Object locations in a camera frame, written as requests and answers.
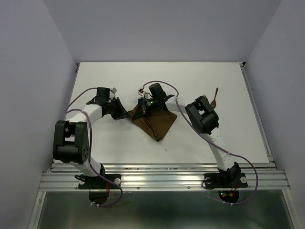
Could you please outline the brown cloth napkin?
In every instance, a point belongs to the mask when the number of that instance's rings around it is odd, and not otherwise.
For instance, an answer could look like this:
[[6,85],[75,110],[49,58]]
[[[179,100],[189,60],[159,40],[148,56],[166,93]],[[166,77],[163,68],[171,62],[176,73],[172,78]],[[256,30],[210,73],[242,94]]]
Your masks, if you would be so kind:
[[150,116],[132,120],[132,123],[159,142],[164,139],[176,119],[176,114],[158,108]]

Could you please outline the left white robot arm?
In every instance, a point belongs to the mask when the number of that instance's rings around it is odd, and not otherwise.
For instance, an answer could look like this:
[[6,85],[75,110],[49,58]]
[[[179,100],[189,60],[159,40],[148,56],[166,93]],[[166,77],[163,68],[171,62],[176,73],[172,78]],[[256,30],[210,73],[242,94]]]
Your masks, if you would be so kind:
[[[89,90],[96,95],[86,103],[83,109],[69,109],[71,105]],[[92,124],[105,115],[113,120],[127,119],[130,115],[123,107],[116,88],[93,87],[76,97],[66,109],[66,113],[77,114],[67,120],[59,120],[55,124],[53,140],[53,159],[76,167],[83,175],[90,177],[90,183],[101,188],[106,183],[104,167],[92,156]]]

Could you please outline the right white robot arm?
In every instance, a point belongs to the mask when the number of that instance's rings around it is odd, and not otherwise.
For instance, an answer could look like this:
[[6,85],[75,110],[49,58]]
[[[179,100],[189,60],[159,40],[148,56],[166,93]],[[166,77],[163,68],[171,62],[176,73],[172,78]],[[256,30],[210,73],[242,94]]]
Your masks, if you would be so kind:
[[184,105],[179,100],[179,92],[176,95],[167,95],[161,87],[160,81],[151,83],[149,93],[144,90],[145,86],[138,90],[140,96],[138,108],[132,119],[150,117],[157,109],[180,112],[190,127],[209,144],[220,173],[221,184],[224,186],[233,184],[241,170],[238,164],[231,159],[230,154],[225,152],[225,144],[219,131],[219,116],[206,96],[199,96],[194,102]]

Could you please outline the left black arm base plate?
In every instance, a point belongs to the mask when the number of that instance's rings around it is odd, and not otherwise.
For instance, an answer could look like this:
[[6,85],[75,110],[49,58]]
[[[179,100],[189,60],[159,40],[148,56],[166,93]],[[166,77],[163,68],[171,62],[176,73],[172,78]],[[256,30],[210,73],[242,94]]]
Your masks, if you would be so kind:
[[78,189],[119,189],[113,184],[108,184],[100,177],[88,177],[83,174],[74,176],[78,181]]

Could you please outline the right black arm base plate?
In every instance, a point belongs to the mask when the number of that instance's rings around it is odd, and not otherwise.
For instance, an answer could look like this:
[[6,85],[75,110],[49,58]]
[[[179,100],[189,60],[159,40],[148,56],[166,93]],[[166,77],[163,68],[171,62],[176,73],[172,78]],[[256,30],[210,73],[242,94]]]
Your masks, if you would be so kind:
[[248,187],[245,173],[240,173],[236,178],[227,178],[220,173],[206,173],[201,186],[205,189],[212,190],[215,188],[246,188]]

